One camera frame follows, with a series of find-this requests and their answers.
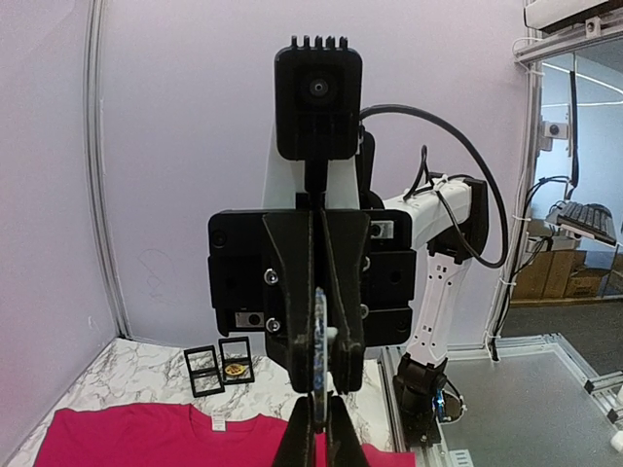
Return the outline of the round silver blue brooch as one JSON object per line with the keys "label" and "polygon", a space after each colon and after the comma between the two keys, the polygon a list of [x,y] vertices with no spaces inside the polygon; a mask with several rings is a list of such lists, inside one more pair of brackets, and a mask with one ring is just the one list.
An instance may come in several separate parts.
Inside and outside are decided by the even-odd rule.
{"label": "round silver blue brooch", "polygon": [[312,367],[312,415],[316,433],[324,431],[328,418],[329,344],[337,336],[337,329],[328,326],[328,304],[326,294],[317,287],[313,305],[313,367]]}

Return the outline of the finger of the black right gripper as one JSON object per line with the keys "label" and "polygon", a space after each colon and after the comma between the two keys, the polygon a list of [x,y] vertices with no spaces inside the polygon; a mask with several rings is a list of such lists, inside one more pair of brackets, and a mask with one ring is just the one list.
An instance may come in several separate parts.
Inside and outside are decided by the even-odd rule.
{"label": "finger of the black right gripper", "polygon": [[328,315],[330,324],[337,329],[329,370],[336,389],[350,393],[362,385],[365,336],[361,276],[370,219],[358,209],[323,209],[320,222]]}
{"label": "finger of the black right gripper", "polygon": [[284,368],[293,389],[312,391],[313,213],[308,194],[292,209],[261,218],[267,355]]}

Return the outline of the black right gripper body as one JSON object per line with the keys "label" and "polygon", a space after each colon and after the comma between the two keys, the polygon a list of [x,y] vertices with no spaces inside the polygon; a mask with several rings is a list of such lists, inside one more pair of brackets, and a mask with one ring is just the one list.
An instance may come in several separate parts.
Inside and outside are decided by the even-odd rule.
{"label": "black right gripper body", "polygon": [[[411,217],[391,209],[370,189],[375,139],[364,132],[356,159],[360,205],[369,217],[369,238],[361,258],[359,298],[367,346],[400,344],[409,337],[415,295],[416,252],[411,246]],[[208,222],[208,271],[217,328],[263,332],[287,344],[284,280],[272,262],[262,210],[226,210]]]}

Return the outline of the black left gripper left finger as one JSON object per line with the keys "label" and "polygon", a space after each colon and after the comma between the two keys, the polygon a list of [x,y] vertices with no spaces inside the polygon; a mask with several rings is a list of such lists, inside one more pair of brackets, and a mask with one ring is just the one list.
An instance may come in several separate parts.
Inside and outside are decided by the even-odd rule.
{"label": "black left gripper left finger", "polygon": [[311,396],[297,399],[278,446],[273,467],[315,465],[315,430]]}

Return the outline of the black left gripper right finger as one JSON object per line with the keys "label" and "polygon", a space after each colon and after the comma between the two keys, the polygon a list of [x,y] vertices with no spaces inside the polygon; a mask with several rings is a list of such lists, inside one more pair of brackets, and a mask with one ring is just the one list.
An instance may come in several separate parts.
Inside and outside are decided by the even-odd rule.
{"label": "black left gripper right finger", "polygon": [[357,438],[346,403],[339,395],[329,394],[324,432],[326,465],[365,467],[367,458]]}

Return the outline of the magenta t-shirt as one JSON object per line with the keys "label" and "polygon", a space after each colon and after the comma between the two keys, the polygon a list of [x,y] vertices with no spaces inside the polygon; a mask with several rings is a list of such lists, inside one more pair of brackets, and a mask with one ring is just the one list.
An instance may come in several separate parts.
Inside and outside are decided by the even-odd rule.
{"label": "magenta t-shirt", "polygon": [[258,414],[219,427],[190,404],[55,412],[36,466],[270,466],[286,432]]}

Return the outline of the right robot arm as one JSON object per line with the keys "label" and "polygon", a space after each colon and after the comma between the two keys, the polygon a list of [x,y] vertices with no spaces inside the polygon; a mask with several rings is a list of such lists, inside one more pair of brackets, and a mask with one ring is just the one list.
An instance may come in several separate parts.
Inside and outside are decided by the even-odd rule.
{"label": "right robot arm", "polygon": [[[404,194],[370,189],[375,141],[364,120],[415,117],[452,135],[481,177],[419,167]],[[276,111],[265,205],[207,224],[210,292],[221,334],[261,332],[303,397],[298,427],[335,429],[340,395],[363,381],[368,347],[402,343],[393,387],[409,425],[443,414],[448,336],[459,287],[483,263],[489,203],[501,193],[474,144],[422,109]]]}

